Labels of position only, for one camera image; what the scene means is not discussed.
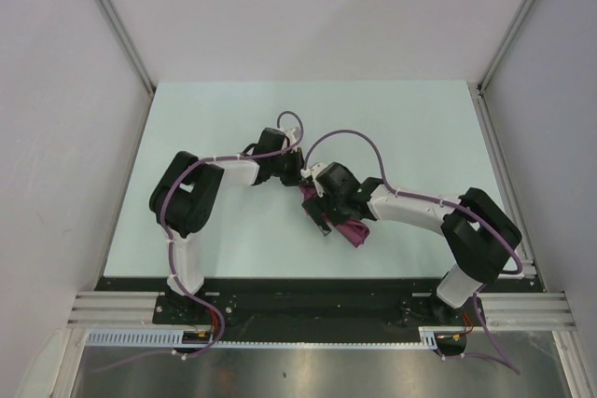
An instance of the pink object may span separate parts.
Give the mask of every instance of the pink object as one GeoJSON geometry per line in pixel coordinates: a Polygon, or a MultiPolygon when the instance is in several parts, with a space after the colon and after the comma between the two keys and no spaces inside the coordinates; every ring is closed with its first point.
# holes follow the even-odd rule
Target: pink object
{"type": "MultiPolygon", "coordinates": [[[[312,186],[300,186],[300,191],[302,192],[305,199],[312,198],[315,194],[315,188],[312,186]]],[[[327,216],[324,214],[324,219],[327,223],[331,224],[327,216]]],[[[365,242],[367,237],[369,236],[369,227],[363,224],[358,219],[349,219],[344,224],[339,224],[334,226],[342,236],[348,240],[354,247],[358,247],[365,242]]]]}

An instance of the white wall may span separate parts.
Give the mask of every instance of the white wall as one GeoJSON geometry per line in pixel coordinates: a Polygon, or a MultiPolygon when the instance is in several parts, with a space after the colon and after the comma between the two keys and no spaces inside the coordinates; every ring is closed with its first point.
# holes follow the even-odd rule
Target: white wall
{"type": "Polygon", "coordinates": [[[521,0],[113,0],[154,80],[479,81],[521,0]]]}
{"type": "Polygon", "coordinates": [[[539,267],[597,367],[597,0],[540,0],[489,103],[539,267]]]}
{"type": "Polygon", "coordinates": [[[0,0],[0,396],[98,270],[148,98],[93,0],[0,0]]]}

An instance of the stainless steel surface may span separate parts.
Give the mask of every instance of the stainless steel surface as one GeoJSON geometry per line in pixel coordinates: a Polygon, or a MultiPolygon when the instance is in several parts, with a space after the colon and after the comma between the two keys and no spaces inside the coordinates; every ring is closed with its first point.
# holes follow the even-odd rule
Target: stainless steel surface
{"type": "Polygon", "coordinates": [[[112,4],[111,0],[96,0],[98,7],[102,10],[106,20],[108,21],[108,25],[114,32],[114,36],[116,37],[117,41],[120,43],[125,55],[131,62],[132,68],[134,69],[137,76],[146,87],[147,92],[149,95],[153,95],[153,92],[156,90],[155,86],[151,82],[149,78],[149,74],[147,73],[147,69],[139,56],[139,52],[137,51],[134,43],[131,40],[131,36],[127,32],[124,24],[122,23],[122,19],[118,15],[114,5],[112,4]]]}
{"type": "Polygon", "coordinates": [[[516,39],[516,36],[518,35],[524,23],[526,22],[526,19],[529,16],[529,13],[531,12],[533,6],[535,5],[535,2],[536,0],[522,0],[521,6],[514,15],[514,19],[512,20],[512,23],[510,23],[510,26],[506,31],[506,35],[502,39],[500,46],[497,48],[497,51],[492,57],[489,67],[487,67],[485,74],[483,74],[483,77],[480,80],[479,85],[481,92],[484,92],[489,86],[489,84],[492,82],[493,75],[495,74],[500,64],[504,60],[504,57],[506,56],[508,50],[512,46],[514,39],[516,39]]]}
{"type": "MultiPolygon", "coordinates": [[[[143,350],[86,348],[73,397],[570,397],[551,333],[498,335],[522,370],[431,351],[211,350],[194,360],[151,356],[94,374],[143,350]]],[[[484,335],[469,349],[493,350],[484,335]]]]}

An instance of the purple cable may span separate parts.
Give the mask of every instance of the purple cable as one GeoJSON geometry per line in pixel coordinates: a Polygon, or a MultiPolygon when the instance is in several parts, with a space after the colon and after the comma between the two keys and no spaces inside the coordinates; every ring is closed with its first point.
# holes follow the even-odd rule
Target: purple cable
{"type": "MultiPolygon", "coordinates": [[[[457,203],[452,202],[452,201],[442,200],[441,198],[437,198],[437,197],[433,197],[433,196],[427,196],[427,195],[423,195],[423,194],[420,194],[420,193],[410,193],[410,192],[407,192],[407,191],[400,191],[400,190],[396,190],[395,188],[393,188],[390,185],[390,183],[388,182],[387,176],[385,174],[385,168],[383,166],[382,153],[380,152],[380,150],[377,147],[377,145],[375,145],[375,143],[369,137],[367,137],[367,135],[365,135],[363,132],[360,132],[358,130],[333,130],[332,132],[328,132],[327,134],[325,134],[322,137],[320,137],[311,146],[311,148],[309,148],[309,151],[307,151],[307,155],[305,156],[305,166],[307,166],[307,163],[309,162],[309,157],[311,156],[311,154],[312,154],[313,150],[315,149],[315,147],[317,145],[319,145],[321,142],[323,142],[325,139],[328,139],[329,137],[331,137],[333,135],[336,135],[336,134],[353,134],[353,135],[357,135],[358,137],[361,137],[362,139],[364,139],[365,141],[367,141],[367,143],[371,146],[371,148],[373,148],[373,151],[375,152],[375,156],[377,157],[377,161],[378,161],[378,163],[380,165],[380,173],[382,175],[383,185],[391,193],[393,193],[393,194],[395,194],[397,196],[401,196],[403,198],[419,199],[419,200],[424,200],[424,201],[427,201],[427,202],[432,202],[434,204],[443,204],[443,205],[446,205],[448,207],[452,207],[454,210],[457,210],[459,212],[465,213],[468,216],[470,216],[473,220],[477,221],[480,226],[482,226],[487,231],[489,231],[492,234],[492,236],[494,238],[496,238],[500,242],[500,244],[502,246],[504,246],[504,249],[506,249],[506,251],[508,252],[508,254],[514,259],[514,262],[516,263],[516,269],[515,270],[503,270],[502,273],[505,273],[505,274],[521,274],[522,273],[522,262],[521,262],[521,259],[516,254],[516,252],[514,251],[514,249],[508,244],[508,242],[487,221],[485,221],[483,218],[481,218],[480,216],[478,216],[476,213],[474,213],[474,212],[468,210],[466,207],[463,207],[462,205],[457,204],[457,203]]],[[[520,375],[521,371],[514,365],[514,363],[512,363],[510,361],[510,359],[508,358],[508,356],[506,355],[506,353],[504,352],[504,350],[498,344],[498,342],[495,339],[495,337],[489,331],[489,328],[487,328],[487,323],[485,322],[485,319],[483,319],[483,316],[481,315],[481,311],[480,311],[480,307],[479,307],[479,296],[478,296],[479,292],[480,292],[480,290],[473,294],[473,306],[475,308],[475,313],[477,314],[477,318],[479,319],[479,322],[481,323],[481,326],[483,327],[483,331],[485,332],[485,335],[490,340],[490,342],[492,343],[492,345],[495,348],[495,350],[500,354],[500,356],[502,357],[502,359],[498,359],[498,358],[496,358],[494,356],[491,356],[489,354],[475,353],[475,352],[465,354],[464,356],[451,356],[451,357],[444,356],[444,358],[445,359],[479,358],[479,359],[486,359],[486,360],[490,360],[490,361],[495,361],[497,363],[500,363],[501,365],[504,365],[504,366],[510,368],[517,375],[520,375]]]]}
{"type": "MultiPolygon", "coordinates": [[[[191,164],[186,170],[184,170],[182,172],[182,174],[180,174],[180,176],[178,176],[178,178],[174,181],[174,183],[170,187],[170,190],[168,190],[168,193],[166,194],[166,197],[164,198],[164,201],[161,205],[160,225],[163,227],[164,231],[166,232],[166,235],[168,235],[168,239],[171,241],[168,243],[168,264],[170,266],[170,272],[174,277],[174,282],[176,283],[178,288],[180,288],[180,290],[183,292],[183,294],[186,295],[188,298],[190,298],[191,300],[199,303],[200,305],[203,305],[204,307],[212,310],[215,313],[215,315],[217,316],[217,319],[220,321],[220,324],[221,324],[220,331],[217,333],[217,336],[214,337],[214,339],[209,344],[207,344],[205,347],[202,347],[200,350],[195,351],[194,353],[187,354],[186,359],[191,359],[191,358],[196,358],[198,356],[201,356],[206,351],[208,351],[211,347],[213,347],[214,344],[219,342],[219,340],[224,335],[224,330],[226,329],[226,323],[224,321],[224,316],[222,315],[222,313],[219,311],[218,308],[216,308],[211,303],[201,300],[200,298],[193,295],[185,287],[185,285],[183,285],[183,283],[178,279],[178,273],[176,272],[176,267],[174,265],[174,243],[172,242],[172,240],[174,239],[174,234],[172,233],[172,231],[166,224],[166,210],[168,209],[168,205],[170,204],[170,200],[172,199],[172,196],[173,196],[176,188],[178,188],[183,183],[183,181],[187,178],[187,176],[189,174],[191,174],[194,170],[196,170],[203,163],[222,162],[222,161],[237,160],[237,159],[239,159],[239,160],[255,160],[258,158],[271,158],[273,156],[279,156],[281,154],[287,153],[288,151],[291,151],[295,147],[299,146],[300,142],[302,142],[302,138],[305,133],[305,128],[303,126],[302,120],[300,119],[300,117],[297,114],[295,114],[292,111],[283,111],[276,119],[276,124],[277,124],[278,128],[280,128],[280,123],[281,123],[281,119],[283,116],[292,116],[298,122],[298,126],[300,127],[300,136],[295,143],[287,146],[286,148],[280,149],[278,151],[272,151],[271,153],[259,154],[259,155],[255,155],[255,156],[242,156],[239,154],[238,156],[221,156],[221,157],[216,157],[216,158],[201,158],[201,159],[197,160],[195,163],[191,164]]],[[[132,363],[134,361],[145,358],[147,356],[153,356],[155,354],[171,354],[171,353],[172,353],[171,350],[152,350],[152,351],[138,354],[136,356],[132,356],[131,358],[124,359],[122,361],[118,361],[118,362],[110,364],[110,365],[105,365],[103,367],[91,369],[91,372],[102,373],[107,370],[111,370],[112,368],[120,367],[120,366],[126,365],[128,363],[132,363]]]]}
{"type": "MultiPolygon", "coordinates": [[[[304,127],[303,127],[302,120],[300,119],[300,117],[291,111],[283,111],[278,116],[278,118],[276,120],[278,127],[280,127],[280,120],[282,119],[283,116],[286,116],[286,115],[290,115],[290,116],[294,117],[298,122],[298,126],[300,127],[300,136],[295,143],[287,146],[286,148],[280,149],[278,151],[272,151],[270,153],[259,154],[259,155],[255,155],[255,156],[242,156],[239,154],[237,156],[221,156],[221,157],[217,157],[217,158],[201,158],[201,159],[197,160],[195,163],[191,164],[186,170],[184,170],[180,174],[180,176],[178,176],[178,178],[174,181],[174,183],[170,187],[170,190],[168,190],[168,193],[166,194],[166,197],[165,197],[165,199],[162,203],[161,209],[160,209],[160,224],[163,227],[164,231],[166,232],[166,235],[168,235],[168,238],[170,240],[174,239],[174,234],[172,233],[172,231],[166,224],[166,210],[168,208],[168,205],[170,204],[170,200],[172,199],[174,191],[176,190],[176,188],[178,188],[183,183],[183,181],[187,178],[187,176],[189,174],[191,174],[194,170],[196,170],[203,163],[223,162],[223,161],[227,161],[227,160],[237,160],[237,159],[239,159],[239,160],[255,160],[258,158],[271,158],[273,156],[279,156],[283,153],[287,153],[288,151],[291,151],[292,149],[297,147],[300,144],[300,142],[302,141],[302,137],[304,135],[304,127]]],[[[175,281],[176,285],[180,288],[180,290],[183,292],[183,294],[185,294],[191,300],[194,300],[195,302],[199,303],[200,305],[203,305],[204,307],[207,307],[208,309],[211,309],[213,312],[215,312],[218,320],[221,323],[220,331],[218,332],[217,336],[212,340],[212,342],[207,344],[205,347],[203,347],[199,351],[193,353],[192,356],[188,356],[188,357],[195,358],[195,357],[200,356],[201,354],[205,353],[207,350],[209,350],[215,343],[217,343],[222,338],[222,336],[224,335],[225,327],[226,327],[226,324],[224,322],[224,316],[222,316],[222,313],[219,311],[219,309],[217,309],[211,303],[201,300],[200,298],[193,295],[189,290],[187,290],[187,288],[185,288],[185,286],[182,284],[182,282],[178,279],[178,274],[177,274],[176,268],[174,266],[174,244],[172,242],[170,242],[168,244],[168,263],[170,265],[170,272],[174,276],[174,281],[175,281]]]]}
{"type": "Polygon", "coordinates": [[[315,149],[315,147],[317,145],[319,145],[321,142],[323,142],[325,139],[331,137],[332,135],[336,135],[336,134],[353,134],[353,135],[357,135],[357,136],[359,136],[362,139],[364,139],[364,140],[367,141],[367,143],[371,146],[371,148],[373,148],[373,151],[375,152],[375,156],[377,156],[377,161],[378,161],[378,163],[380,165],[380,173],[382,175],[383,185],[391,193],[393,193],[393,194],[395,194],[397,196],[401,196],[403,198],[419,199],[419,200],[424,200],[424,201],[427,201],[427,202],[432,202],[434,204],[447,205],[448,207],[452,207],[453,209],[455,209],[455,210],[457,210],[459,212],[467,214],[473,220],[477,221],[480,226],[482,226],[483,228],[485,228],[489,233],[492,234],[492,236],[496,240],[499,241],[499,243],[502,246],[504,246],[504,249],[506,249],[506,251],[508,252],[508,254],[514,259],[514,262],[516,263],[516,269],[515,270],[503,270],[502,273],[504,273],[504,274],[515,274],[515,275],[518,275],[518,274],[522,273],[522,262],[521,262],[521,259],[516,254],[516,252],[514,251],[514,249],[512,249],[512,247],[508,244],[508,242],[504,239],[504,237],[502,237],[487,221],[485,221],[483,218],[481,218],[476,213],[468,210],[466,207],[463,207],[462,205],[457,204],[455,202],[451,202],[451,201],[448,201],[448,200],[442,200],[441,198],[437,198],[437,197],[434,197],[434,196],[422,195],[420,193],[410,193],[410,192],[407,192],[407,191],[400,191],[400,190],[396,190],[395,188],[393,188],[390,185],[390,183],[388,182],[387,176],[385,174],[385,168],[383,166],[382,153],[380,153],[380,150],[377,147],[377,145],[375,145],[375,143],[371,139],[369,139],[367,137],[367,135],[365,135],[363,132],[359,132],[358,130],[333,130],[332,132],[328,132],[327,134],[325,134],[322,137],[320,137],[312,145],[312,147],[309,148],[309,151],[307,151],[307,156],[305,156],[305,166],[307,166],[307,163],[309,162],[309,157],[311,156],[311,153],[313,152],[313,150],[315,149]]]}

